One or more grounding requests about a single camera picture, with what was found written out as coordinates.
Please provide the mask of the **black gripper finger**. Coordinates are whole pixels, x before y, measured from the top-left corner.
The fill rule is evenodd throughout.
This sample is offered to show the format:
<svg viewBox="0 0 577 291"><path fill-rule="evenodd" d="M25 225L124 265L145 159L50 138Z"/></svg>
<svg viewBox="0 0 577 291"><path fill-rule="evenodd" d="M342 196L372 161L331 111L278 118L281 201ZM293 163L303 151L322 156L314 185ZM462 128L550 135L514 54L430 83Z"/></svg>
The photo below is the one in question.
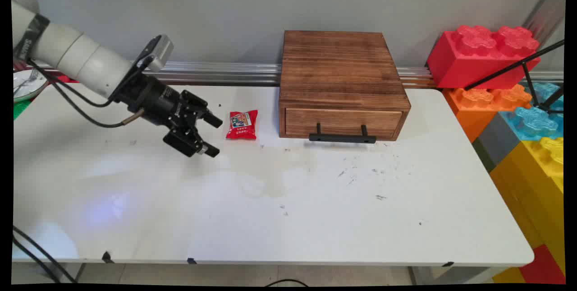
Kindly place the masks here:
<svg viewBox="0 0 577 291"><path fill-rule="evenodd" d="M194 154L216 157L220 153L220 149L200 137L196 128L172 129L163 137L163 141L187 157L192 157Z"/></svg>
<svg viewBox="0 0 577 291"><path fill-rule="evenodd" d="M196 126L196 120L203 120L216 128L222 126L223 121L212 114L208 109L208 102L204 99L187 90L183 90L182 102L184 104L182 116L190 127Z"/></svg>

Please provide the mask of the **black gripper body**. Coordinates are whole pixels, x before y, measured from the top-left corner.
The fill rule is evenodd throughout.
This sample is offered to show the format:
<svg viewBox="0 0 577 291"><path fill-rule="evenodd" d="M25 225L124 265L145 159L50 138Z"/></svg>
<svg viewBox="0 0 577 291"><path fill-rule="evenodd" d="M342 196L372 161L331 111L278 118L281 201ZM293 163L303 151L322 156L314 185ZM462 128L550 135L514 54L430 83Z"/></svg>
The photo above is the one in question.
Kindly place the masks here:
<svg viewBox="0 0 577 291"><path fill-rule="evenodd" d="M144 110L142 118L155 126L186 130L182 118L182 110L186 108L182 93L153 76L136 75L118 91L114 102L125 104L132 113Z"/></svg>

